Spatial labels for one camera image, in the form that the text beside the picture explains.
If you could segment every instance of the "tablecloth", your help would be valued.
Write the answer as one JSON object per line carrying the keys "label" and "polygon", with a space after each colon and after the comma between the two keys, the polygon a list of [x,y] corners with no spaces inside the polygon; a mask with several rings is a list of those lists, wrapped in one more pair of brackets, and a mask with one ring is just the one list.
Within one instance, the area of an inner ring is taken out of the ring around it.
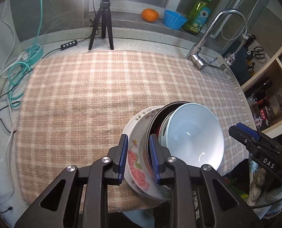
{"label": "tablecloth", "polygon": [[[127,122],[140,110],[173,101],[202,104],[217,117],[225,142],[218,172],[248,157],[228,128],[255,129],[236,79],[163,54],[93,51],[40,61],[29,77],[16,132],[15,161],[24,200],[32,203],[68,165],[83,167],[107,155]],[[108,187],[109,212],[154,207],[123,181]]]}

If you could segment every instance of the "lamp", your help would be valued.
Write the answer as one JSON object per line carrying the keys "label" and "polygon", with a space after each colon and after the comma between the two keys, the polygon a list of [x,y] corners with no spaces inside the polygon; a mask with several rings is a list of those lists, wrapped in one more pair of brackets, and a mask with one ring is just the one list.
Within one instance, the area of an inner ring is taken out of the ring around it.
{"label": "lamp", "polygon": [[91,50],[92,45],[94,43],[96,31],[97,31],[101,16],[102,16],[102,36],[101,37],[105,39],[106,28],[107,28],[109,46],[111,50],[114,49],[112,15],[110,12],[110,0],[101,0],[100,8],[98,10],[96,18],[94,19],[94,26],[92,28],[88,50]]}

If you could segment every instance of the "floral plate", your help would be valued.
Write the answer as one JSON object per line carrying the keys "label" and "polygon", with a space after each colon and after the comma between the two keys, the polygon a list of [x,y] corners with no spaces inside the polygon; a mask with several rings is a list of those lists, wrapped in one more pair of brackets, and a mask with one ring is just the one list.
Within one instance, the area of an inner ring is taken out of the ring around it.
{"label": "floral plate", "polygon": [[[135,124],[139,121],[139,119],[145,115],[145,113],[153,110],[153,109],[160,109],[162,108],[162,105],[158,105],[158,106],[153,106],[153,107],[149,107],[147,109],[144,109],[143,111],[140,111],[137,115],[135,115],[125,126],[122,134],[127,134],[128,136],[128,140],[130,139],[130,134],[132,132],[133,127],[135,126]],[[134,179],[132,178],[129,169],[128,169],[128,159],[126,160],[126,165],[125,165],[125,172],[124,172],[124,178],[126,180],[126,182],[128,183],[128,185],[137,193],[139,193],[140,195],[143,195],[145,197],[150,198],[150,196],[148,194],[146,194],[144,191],[142,191],[137,184],[135,183]]]}
{"label": "floral plate", "polygon": [[159,109],[160,108],[155,108],[141,116],[133,127],[128,141],[126,162],[128,162],[129,173],[134,183],[146,194],[145,196],[156,200],[169,200],[170,192],[164,186],[156,184],[154,177],[144,164],[142,154],[142,142],[146,136],[147,127]]}

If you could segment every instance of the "green bottle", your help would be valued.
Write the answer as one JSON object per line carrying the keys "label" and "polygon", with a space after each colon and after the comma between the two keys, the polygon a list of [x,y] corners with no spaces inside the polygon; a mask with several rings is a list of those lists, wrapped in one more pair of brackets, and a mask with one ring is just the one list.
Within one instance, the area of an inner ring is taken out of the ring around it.
{"label": "green bottle", "polygon": [[198,0],[190,14],[186,17],[187,22],[182,26],[187,32],[197,35],[204,26],[211,8],[209,3],[212,0]]}

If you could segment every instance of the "wooden shelf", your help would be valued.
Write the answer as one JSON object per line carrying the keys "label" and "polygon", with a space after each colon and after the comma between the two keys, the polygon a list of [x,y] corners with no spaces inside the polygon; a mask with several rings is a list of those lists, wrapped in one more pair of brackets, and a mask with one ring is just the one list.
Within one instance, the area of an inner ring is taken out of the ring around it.
{"label": "wooden shelf", "polygon": [[[282,46],[277,51],[277,53],[246,83],[244,83],[241,88],[244,92],[248,89],[262,81],[264,78],[269,77],[273,85],[269,89],[274,94],[279,94],[282,97],[282,63],[280,58],[282,57]],[[282,114],[277,118],[273,125],[265,130],[263,133],[267,134],[271,138],[282,134]]]}

